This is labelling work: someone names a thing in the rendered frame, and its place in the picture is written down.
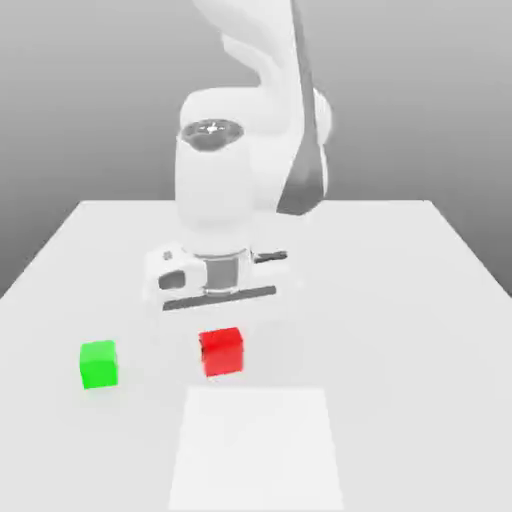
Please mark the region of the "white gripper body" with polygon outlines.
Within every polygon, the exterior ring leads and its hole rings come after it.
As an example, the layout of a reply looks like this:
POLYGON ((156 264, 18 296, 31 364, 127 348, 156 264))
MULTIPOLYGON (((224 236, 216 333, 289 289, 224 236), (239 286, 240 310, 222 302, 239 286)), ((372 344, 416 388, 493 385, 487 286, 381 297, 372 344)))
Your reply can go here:
POLYGON ((158 325, 169 318, 174 322, 199 323, 221 323, 221 318, 241 322, 279 318, 295 293, 296 281, 287 280, 224 296, 164 299, 151 306, 151 322, 158 325))

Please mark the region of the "small red cube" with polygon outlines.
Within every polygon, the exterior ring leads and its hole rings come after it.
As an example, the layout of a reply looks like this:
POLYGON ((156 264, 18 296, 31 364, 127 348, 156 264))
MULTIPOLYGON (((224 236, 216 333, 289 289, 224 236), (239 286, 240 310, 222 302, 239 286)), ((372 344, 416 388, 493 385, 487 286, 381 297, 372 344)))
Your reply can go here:
POLYGON ((202 332, 199 342, 207 377, 236 373, 243 369, 243 338, 238 328, 202 332))

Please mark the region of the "small green cube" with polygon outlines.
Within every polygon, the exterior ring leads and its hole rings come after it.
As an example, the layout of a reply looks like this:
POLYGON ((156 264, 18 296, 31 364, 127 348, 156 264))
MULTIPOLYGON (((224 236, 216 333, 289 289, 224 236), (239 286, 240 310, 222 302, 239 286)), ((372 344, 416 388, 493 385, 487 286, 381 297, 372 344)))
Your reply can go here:
POLYGON ((113 340, 83 343, 80 347, 80 375, 85 389, 118 384, 118 361, 113 340))

